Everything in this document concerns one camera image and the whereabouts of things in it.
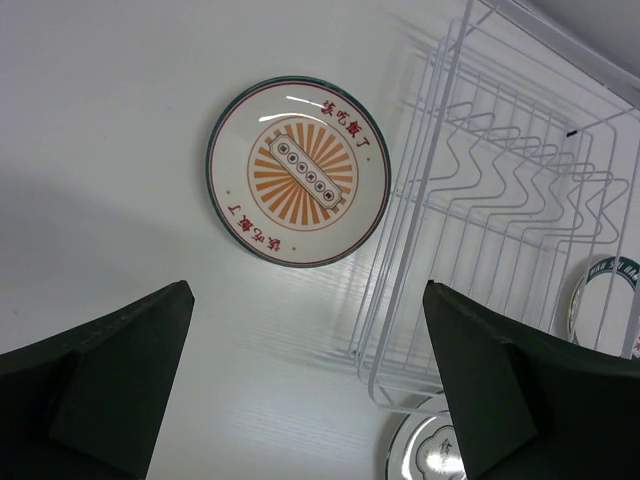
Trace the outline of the green rimmed flower emblem plate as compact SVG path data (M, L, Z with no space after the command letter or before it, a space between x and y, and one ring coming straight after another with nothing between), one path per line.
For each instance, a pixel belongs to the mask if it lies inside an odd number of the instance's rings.
M396 429L385 462L387 480L466 479L443 395L428 398Z

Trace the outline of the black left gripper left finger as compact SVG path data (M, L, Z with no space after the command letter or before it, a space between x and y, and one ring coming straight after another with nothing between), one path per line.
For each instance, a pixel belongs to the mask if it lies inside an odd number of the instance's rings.
M146 478L194 304L181 280L2 354L2 478Z

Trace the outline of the orange sunburst plate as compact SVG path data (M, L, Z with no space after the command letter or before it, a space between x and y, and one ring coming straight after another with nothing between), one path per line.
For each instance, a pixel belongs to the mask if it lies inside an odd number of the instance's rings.
M374 117L346 90L307 76L266 79L237 95L211 131L205 176L231 237L291 268L330 265L362 247L392 187Z

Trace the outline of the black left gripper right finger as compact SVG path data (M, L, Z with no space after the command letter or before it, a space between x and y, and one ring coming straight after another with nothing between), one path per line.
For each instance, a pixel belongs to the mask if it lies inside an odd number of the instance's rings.
M435 354L470 479L636 479L639 365L429 281Z

